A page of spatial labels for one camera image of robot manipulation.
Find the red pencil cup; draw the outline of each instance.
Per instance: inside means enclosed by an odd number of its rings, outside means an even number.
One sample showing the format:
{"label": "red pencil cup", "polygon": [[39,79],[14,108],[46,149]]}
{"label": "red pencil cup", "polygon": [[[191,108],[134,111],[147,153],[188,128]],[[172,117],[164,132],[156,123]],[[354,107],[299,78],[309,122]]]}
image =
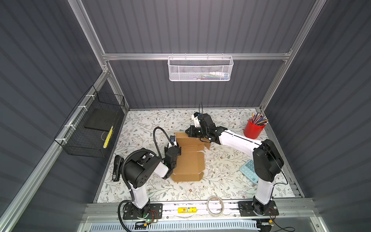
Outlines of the red pencil cup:
{"label": "red pencil cup", "polygon": [[262,132],[262,130],[264,129],[265,125],[262,125],[262,126],[258,126],[258,125],[255,125],[252,123],[251,119],[249,119],[247,125],[246,125],[246,128],[245,130],[243,131],[243,134],[247,137],[247,138],[252,138],[252,139],[256,139],[259,134]]}

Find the black mounting plate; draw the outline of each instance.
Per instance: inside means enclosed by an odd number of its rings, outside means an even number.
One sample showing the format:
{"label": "black mounting plate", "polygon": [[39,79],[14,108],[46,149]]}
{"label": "black mounting plate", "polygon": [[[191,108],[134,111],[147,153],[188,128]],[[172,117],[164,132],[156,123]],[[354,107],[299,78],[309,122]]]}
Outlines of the black mounting plate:
{"label": "black mounting plate", "polygon": [[[156,211],[158,213],[158,217],[157,217],[157,214],[154,213],[154,219],[162,218],[162,204],[150,204],[150,211],[144,219],[152,219],[151,210]],[[124,219],[124,220],[139,219],[134,215],[134,210],[132,208],[132,204],[125,204],[124,215],[122,216],[122,219]]]}
{"label": "black mounting plate", "polygon": [[[254,207],[252,206],[252,203],[253,203],[252,200],[251,201],[247,200],[247,201],[238,202],[238,210],[240,211],[241,217],[260,216],[260,215],[256,215],[256,213],[254,212]],[[272,215],[273,216],[278,216],[279,215],[276,203],[274,201],[272,201],[272,200],[270,201],[269,208],[273,209],[273,210],[270,209],[270,212],[272,214],[267,212],[263,216],[272,216]]]}

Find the black wire basket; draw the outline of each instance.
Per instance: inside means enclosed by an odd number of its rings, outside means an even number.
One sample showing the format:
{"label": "black wire basket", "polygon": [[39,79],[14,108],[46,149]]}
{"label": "black wire basket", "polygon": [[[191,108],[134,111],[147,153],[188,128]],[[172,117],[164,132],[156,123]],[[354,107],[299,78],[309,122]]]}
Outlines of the black wire basket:
{"label": "black wire basket", "polygon": [[[107,147],[115,143],[111,136],[116,130],[120,129],[119,126],[124,118],[124,105],[124,97],[121,95],[95,91],[84,106],[78,106],[82,109],[76,119],[70,125],[66,125],[71,114],[75,111],[72,110],[57,133],[58,136],[64,127],[67,126],[68,129],[65,136],[63,138],[57,138],[56,136],[55,141],[69,155],[98,158],[109,156],[110,152]],[[112,127],[108,132],[85,127],[86,122],[96,109],[114,112]]]}

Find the flattened cardboard box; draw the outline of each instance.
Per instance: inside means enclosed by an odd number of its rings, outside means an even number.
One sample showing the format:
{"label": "flattened cardboard box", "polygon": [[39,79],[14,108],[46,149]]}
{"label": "flattened cardboard box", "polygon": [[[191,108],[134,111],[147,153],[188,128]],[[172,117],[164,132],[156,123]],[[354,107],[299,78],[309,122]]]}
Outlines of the flattened cardboard box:
{"label": "flattened cardboard box", "polygon": [[177,167],[174,168],[171,178],[175,182],[200,181],[205,170],[205,157],[201,151],[205,147],[210,149],[211,144],[199,138],[188,137],[186,133],[175,133],[175,136],[182,148],[182,154],[178,156]]}

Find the gray wall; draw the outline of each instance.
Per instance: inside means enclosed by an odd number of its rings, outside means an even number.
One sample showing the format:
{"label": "gray wall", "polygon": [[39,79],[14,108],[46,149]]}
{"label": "gray wall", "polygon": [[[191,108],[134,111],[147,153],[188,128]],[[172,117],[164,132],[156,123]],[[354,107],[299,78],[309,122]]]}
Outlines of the gray wall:
{"label": "gray wall", "polygon": [[130,108],[259,106],[282,61],[235,61],[230,81],[173,82],[166,61],[110,61]]}
{"label": "gray wall", "polygon": [[371,2],[327,1],[266,114],[332,231],[369,231]]}
{"label": "gray wall", "polygon": [[106,53],[287,52],[314,0],[83,0]]}
{"label": "gray wall", "polygon": [[[0,35],[1,215],[101,68],[67,1],[0,1]],[[75,228],[104,162],[62,153],[14,231]]]}

